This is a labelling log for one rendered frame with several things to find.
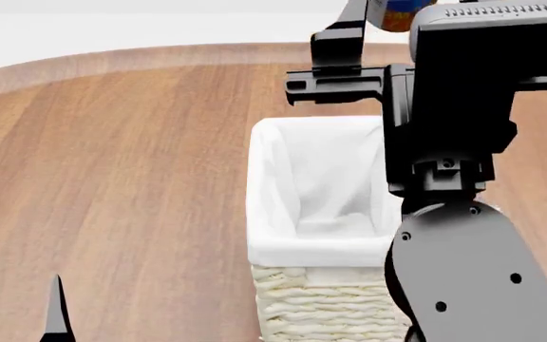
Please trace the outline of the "white wicker basket with liner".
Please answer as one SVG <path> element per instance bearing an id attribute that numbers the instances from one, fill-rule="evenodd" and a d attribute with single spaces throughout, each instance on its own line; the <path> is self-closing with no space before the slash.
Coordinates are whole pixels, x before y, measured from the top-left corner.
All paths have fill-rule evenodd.
<path id="1" fill-rule="evenodd" d="M 258 122 L 245 210 L 262 342 L 404 342 L 384 279 L 401 204 L 380 117 Z"/>

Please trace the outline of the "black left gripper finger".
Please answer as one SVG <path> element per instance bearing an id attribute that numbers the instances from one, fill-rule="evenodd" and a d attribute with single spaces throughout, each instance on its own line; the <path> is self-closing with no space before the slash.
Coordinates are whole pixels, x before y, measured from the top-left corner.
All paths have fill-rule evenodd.
<path id="1" fill-rule="evenodd" d="M 70 325 L 62 279 L 55 275 L 47 305 L 45 332 L 39 342 L 75 342 Z"/>

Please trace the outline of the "alphabet soup can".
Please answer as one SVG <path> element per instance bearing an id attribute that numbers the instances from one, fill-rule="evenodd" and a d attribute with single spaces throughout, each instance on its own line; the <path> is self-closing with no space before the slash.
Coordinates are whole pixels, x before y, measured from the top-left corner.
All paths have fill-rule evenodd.
<path id="1" fill-rule="evenodd" d="M 410 30 L 416 13 L 438 0 L 368 0 L 367 19 L 375 28 L 392 33 Z"/>

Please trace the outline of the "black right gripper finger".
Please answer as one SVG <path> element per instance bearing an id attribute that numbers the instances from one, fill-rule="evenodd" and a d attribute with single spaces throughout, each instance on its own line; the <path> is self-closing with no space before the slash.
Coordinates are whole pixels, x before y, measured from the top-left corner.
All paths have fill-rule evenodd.
<path id="1" fill-rule="evenodd" d="M 348 0 L 338 19 L 311 36 L 313 70 L 362 66 L 368 0 Z"/>

